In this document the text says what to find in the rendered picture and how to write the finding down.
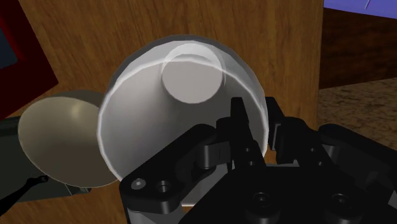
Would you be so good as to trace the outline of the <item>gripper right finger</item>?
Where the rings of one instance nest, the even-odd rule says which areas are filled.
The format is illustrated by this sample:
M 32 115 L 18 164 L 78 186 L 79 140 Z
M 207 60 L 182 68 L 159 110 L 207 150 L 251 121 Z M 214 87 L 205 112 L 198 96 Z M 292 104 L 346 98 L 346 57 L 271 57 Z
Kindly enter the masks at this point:
M 397 193 L 397 151 L 340 125 L 313 130 L 302 119 L 285 116 L 273 97 L 266 103 L 268 143 L 278 164 L 319 169 L 325 178 L 355 185 L 379 200 Z

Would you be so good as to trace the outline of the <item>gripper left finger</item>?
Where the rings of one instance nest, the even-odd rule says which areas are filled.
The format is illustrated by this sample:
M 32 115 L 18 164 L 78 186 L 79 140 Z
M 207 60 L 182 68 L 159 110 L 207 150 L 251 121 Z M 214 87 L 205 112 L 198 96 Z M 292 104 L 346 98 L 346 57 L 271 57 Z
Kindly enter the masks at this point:
M 244 101 L 233 97 L 230 114 L 215 126 L 196 124 L 122 179 L 126 211 L 169 214 L 219 165 L 228 171 L 263 164 Z

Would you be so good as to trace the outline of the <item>white bowl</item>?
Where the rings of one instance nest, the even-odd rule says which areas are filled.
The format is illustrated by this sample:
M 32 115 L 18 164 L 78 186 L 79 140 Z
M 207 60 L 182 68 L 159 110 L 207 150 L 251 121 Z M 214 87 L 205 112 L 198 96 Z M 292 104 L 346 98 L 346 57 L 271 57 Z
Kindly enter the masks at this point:
M 128 57 L 113 75 L 99 109 L 97 140 L 110 171 L 122 181 L 196 124 L 215 126 L 230 101 L 244 101 L 249 128 L 268 147 L 268 111 L 251 68 L 229 47 L 192 35 L 156 40 Z M 180 206 L 195 205 L 227 172 L 198 183 Z

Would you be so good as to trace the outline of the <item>beige bowl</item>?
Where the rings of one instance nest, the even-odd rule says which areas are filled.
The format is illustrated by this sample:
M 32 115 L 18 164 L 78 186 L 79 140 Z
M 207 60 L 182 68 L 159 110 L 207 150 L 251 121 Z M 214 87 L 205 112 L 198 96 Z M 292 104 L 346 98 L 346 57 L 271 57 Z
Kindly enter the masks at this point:
M 98 188 L 116 181 L 97 142 L 102 94 L 61 92 L 31 104 L 18 122 L 27 158 L 43 173 L 67 185 Z

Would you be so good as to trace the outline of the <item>dark grey block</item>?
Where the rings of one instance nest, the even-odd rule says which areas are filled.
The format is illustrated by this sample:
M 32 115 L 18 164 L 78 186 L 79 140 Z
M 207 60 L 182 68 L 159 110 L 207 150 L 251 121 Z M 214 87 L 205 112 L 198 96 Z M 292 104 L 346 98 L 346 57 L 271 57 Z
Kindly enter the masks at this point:
M 0 199 L 21 188 L 28 178 L 43 173 L 25 156 L 18 140 L 19 117 L 0 121 Z M 89 188 L 66 185 L 54 179 L 32 187 L 18 201 L 34 201 L 89 193 Z

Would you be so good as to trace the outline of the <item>wooden table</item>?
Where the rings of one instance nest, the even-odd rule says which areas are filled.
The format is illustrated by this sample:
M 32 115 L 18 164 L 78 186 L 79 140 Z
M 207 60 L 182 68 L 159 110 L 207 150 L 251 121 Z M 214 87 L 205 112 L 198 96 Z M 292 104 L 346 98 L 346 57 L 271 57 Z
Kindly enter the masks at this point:
M 323 0 L 19 0 L 59 81 L 103 92 L 145 44 L 196 34 L 232 48 L 288 116 L 317 128 Z

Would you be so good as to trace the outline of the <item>red flat box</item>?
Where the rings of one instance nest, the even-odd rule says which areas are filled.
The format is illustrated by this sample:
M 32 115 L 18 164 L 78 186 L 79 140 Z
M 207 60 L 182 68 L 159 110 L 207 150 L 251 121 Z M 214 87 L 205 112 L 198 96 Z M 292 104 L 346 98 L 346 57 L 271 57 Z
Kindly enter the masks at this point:
M 58 84 L 18 0 L 0 0 L 0 120 Z

